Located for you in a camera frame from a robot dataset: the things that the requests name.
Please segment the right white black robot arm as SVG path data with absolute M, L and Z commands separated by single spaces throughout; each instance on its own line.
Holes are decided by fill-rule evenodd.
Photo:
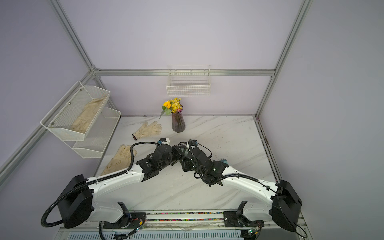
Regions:
M 280 228 L 298 234 L 299 215 L 302 200 L 292 185 L 281 180 L 279 183 L 266 182 L 229 166 L 225 160 L 212 161 L 199 147 L 201 145 L 195 140 L 179 143 L 185 157 L 182 163 L 185 165 L 183 171 L 194 171 L 195 178 L 201 179 L 205 184 L 211 186 L 230 186 L 259 199 L 267 204 L 268 214 L 272 221 Z

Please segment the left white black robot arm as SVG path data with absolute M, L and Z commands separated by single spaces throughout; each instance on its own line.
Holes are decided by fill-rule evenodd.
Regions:
M 154 144 L 156 148 L 152 154 L 122 170 L 89 179 L 83 175 L 73 177 L 43 213 L 41 226 L 64 225 L 66 229 L 71 229 L 87 221 L 115 224 L 128 218 L 129 210 L 125 203 L 105 202 L 103 198 L 128 185 L 154 178 L 160 171 L 187 156 L 186 142 L 171 146 L 167 139 L 162 138 Z

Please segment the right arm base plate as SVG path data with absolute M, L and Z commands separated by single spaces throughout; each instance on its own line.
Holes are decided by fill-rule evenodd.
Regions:
M 251 222 L 242 214 L 237 215 L 236 211 L 224 211 L 224 225 L 225 227 L 237 227 L 237 228 L 245 228 L 245 227 L 264 227 L 265 223 L 263 220 L 257 220 Z

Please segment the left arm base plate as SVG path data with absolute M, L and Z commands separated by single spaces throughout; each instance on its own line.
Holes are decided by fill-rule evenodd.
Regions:
M 130 216 L 122 216 L 116 223 L 104 222 L 103 229 L 135 229 L 140 222 L 145 222 L 147 214 L 144 212 L 133 212 Z

